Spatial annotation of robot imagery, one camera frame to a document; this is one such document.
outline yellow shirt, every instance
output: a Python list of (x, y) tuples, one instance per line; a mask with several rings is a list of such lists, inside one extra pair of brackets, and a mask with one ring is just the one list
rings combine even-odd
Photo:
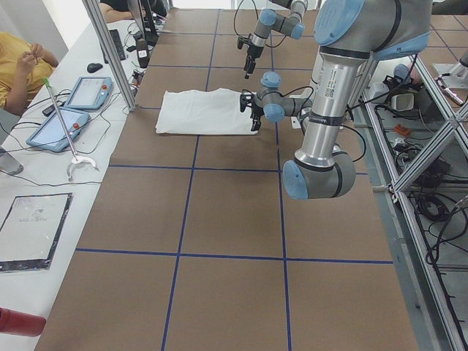
[[(5, 106), (8, 94), (12, 90), (13, 78), (16, 72), (18, 58), (31, 46), (24, 40), (0, 31), (0, 107)], [(28, 103), (30, 103), (44, 84), (43, 78), (49, 77), (53, 68), (44, 60), (40, 60), (28, 76)]]

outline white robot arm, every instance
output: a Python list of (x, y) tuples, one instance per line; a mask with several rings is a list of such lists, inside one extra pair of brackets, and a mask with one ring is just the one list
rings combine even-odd
[(422, 51), (429, 40), (431, 7), (431, 0), (327, 0), (314, 29), (322, 60), (314, 67), (318, 78), (312, 108), (279, 92), (271, 94), (281, 81), (275, 72), (264, 76), (263, 87), (253, 99), (247, 98), (248, 103), (245, 94), (241, 96), (241, 109), (244, 99), (254, 114), (272, 121), (295, 116), (298, 111), (290, 105), (308, 108), (302, 146), (283, 167), (284, 186), (291, 197), (338, 197), (352, 188), (355, 168), (336, 138), (358, 68), (371, 53), (381, 61)]

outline orange object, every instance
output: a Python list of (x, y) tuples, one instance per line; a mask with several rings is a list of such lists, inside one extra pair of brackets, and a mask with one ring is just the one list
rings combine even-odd
[(397, 132), (400, 135), (403, 135), (404, 137), (409, 137), (411, 135), (412, 130), (410, 128), (406, 128), (405, 126), (402, 126), (400, 123), (395, 125), (393, 128), (395, 132)]
[(44, 330), (44, 326), (44, 317), (0, 308), (0, 333), (38, 336)]

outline person's hand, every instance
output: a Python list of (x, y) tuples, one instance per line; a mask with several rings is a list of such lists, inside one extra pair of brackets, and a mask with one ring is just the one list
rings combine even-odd
[(36, 56), (28, 52), (22, 53), (16, 64), (16, 71), (24, 76), (27, 76), (33, 71), (36, 64)]
[(36, 58), (36, 61), (39, 62), (40, 59), (44, 58), (45, 49), (42, 47), (41, 44), (37, 44), (36, 42), (31, 45), (31, 53)]

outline keyboard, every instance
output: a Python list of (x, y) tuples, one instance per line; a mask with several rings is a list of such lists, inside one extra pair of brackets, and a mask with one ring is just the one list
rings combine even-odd
[[(118, 33), (118, 30), (109, 29), (109, 34), (110, 34), (110, 37), (112, 38), (114, 46), (116, 47), (117, 54), (118, 54), (118, 57), (120, 58), (120, 61), (125, 60), (127, 58), (127, 55), (125, 55), (125, 49), (124, 49), (124, 46), (122, 45), (122, 41), (120, 39), (120, 34)], [(104, 51), (102, 51), (102, 55), (104, 56), (104, 62), (108, 64), (109, 62), (107, 61), (105, 57)]]

